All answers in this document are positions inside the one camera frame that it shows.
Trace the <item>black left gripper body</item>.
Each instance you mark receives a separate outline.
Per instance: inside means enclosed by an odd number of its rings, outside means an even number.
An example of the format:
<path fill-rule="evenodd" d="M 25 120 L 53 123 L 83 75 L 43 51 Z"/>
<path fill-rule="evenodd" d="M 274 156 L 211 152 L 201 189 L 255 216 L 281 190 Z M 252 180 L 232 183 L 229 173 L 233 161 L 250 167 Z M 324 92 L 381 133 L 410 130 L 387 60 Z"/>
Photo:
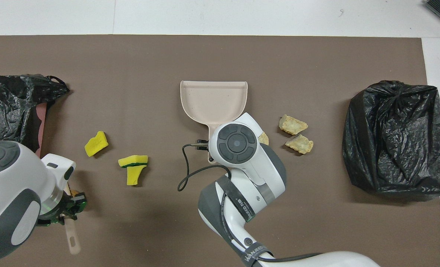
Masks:
<path fill-rule="evenodd" d="M 59 221 L 58 216 L 63 211 L 66 211 L 66 212 L 68 211 L 69 204 L 72 205 L 71 198 L 72 198 L 72 196 L 69 196 L 67 193 L 63 193 L 59 204 L 57 204 L 52 211 L 49 211 L 43 215 L 40 215 L 37 218 L 37 226 L 38 227 L 47 227 L 52 224 L 60 224 L 60 223 L 58 223 L 58 221 Z"/>

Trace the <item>beige hand brush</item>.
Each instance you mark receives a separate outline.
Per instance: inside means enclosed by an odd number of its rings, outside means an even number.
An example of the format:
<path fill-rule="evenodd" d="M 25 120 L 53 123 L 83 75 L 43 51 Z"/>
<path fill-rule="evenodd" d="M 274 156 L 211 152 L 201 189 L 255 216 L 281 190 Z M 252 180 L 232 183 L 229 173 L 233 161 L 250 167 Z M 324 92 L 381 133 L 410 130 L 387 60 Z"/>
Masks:
<path fill-rule="evenodd" d="M 68 211 L 63 215 L 64 227 L 66 231 L 68 247 L 71 255 L 77 255 L 81 252 L 81 244 L 76 231 L 75 221 L 77 220 L 74 204 L 68 207 Z"/>

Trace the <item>beige plastic dustpan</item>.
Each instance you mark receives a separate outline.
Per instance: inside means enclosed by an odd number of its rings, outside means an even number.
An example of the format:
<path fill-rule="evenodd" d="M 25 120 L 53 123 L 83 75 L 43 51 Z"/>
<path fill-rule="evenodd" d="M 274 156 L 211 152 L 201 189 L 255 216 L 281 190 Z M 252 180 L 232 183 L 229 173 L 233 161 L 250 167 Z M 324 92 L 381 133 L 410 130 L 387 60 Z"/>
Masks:
<path fill-rule="evenodd" d="M 217 139 L 219 128 L 244 113 L 248 97 L 246 81 L 180 82 L 180 100 L 192 120 L 206 125 L 208 141 Z"/>

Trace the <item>yellow green sponge wedge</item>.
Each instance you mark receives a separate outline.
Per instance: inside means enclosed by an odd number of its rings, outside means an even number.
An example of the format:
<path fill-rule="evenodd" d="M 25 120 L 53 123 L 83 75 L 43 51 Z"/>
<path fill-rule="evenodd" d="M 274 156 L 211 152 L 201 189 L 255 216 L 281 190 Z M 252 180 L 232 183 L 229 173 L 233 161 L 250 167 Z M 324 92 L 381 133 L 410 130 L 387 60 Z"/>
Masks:
<path fill-rule="evenodd" d="M 128 186 L 137 185 L 139 176 L 145 167 L 147 167 L 147 164 L 128 165 L 126 167 L 126 169 L 127 169 L 127 182 L 126 182 L 126 184 Z"/>

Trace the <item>plain yellow sponge chunk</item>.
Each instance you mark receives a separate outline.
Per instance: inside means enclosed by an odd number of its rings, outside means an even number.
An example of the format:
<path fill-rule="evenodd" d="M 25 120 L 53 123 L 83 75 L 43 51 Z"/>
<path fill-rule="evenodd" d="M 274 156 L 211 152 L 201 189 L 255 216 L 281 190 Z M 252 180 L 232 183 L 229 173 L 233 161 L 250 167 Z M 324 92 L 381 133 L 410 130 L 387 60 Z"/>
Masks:
<path fill-rule="evenodd" d="M 108 139 L 103 131 L 98 131 L 96 135 L 88 140 L 84 145 L 85 153 L 88 157 L 94 156 L 96 153 L 108 147 Z"/>

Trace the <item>black bag bin pink rim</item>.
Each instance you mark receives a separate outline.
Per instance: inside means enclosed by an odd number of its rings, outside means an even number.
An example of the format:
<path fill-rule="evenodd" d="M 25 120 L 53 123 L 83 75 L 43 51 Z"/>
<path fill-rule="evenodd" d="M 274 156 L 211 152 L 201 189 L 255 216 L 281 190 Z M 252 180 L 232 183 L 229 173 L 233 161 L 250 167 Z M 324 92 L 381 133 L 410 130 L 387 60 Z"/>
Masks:
<path fill-rule="evenodd" d="M 0 75 L 0 141 L 15 141 L 40 155 L 46 112 L 69 93 L 55 76 Z"/>

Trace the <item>black bag lined bin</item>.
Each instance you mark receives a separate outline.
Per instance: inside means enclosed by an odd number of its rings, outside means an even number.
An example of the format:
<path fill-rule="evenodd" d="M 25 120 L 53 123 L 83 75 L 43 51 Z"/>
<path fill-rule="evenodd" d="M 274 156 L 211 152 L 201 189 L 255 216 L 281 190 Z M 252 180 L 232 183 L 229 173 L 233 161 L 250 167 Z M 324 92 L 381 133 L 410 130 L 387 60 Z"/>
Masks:
<path fill-rule="evenodd" d="M 383 80 L 349 102 L 342 155 L 351 184 L 383 198 L 440 196 L 440 97 L 435 86 Z"/>

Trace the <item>brown table mat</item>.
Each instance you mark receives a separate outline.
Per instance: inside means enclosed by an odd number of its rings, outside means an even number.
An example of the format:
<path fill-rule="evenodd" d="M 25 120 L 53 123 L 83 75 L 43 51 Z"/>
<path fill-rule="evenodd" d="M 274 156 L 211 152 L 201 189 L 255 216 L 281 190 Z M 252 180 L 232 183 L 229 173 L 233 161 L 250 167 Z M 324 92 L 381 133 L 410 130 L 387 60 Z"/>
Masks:
<path fill-rule="evenodd" d="M 286 191 L 246 228 L 276 257 L 354 251 L 383 267 L 440 266 L 440 200 L 404 203 L 353 186 L 342 158 L 349 101 L 382 80 L 425 85 L 420 39 L 281 36 L 0 36 L 0 75 L 53 75 L 71 92 L 50 108 L 42 153 L 72 159 L 84 191 L 76 222 L 81 253 L 63 226 L 38 227 L 0 267 L 243 267 L 197 210 L 224 174 L 193 176 L 182 192 L 184 144 L 208 129 L 184 113 L 180 82 L 246 81 L 245 111 L 287 170 Z M 308 124 L 300 154 L 279 129 L 286 114 Z M 103 131 L 105 147 L 84 145 Z M 118 160 L 149 157 L 128 186 Z"/>

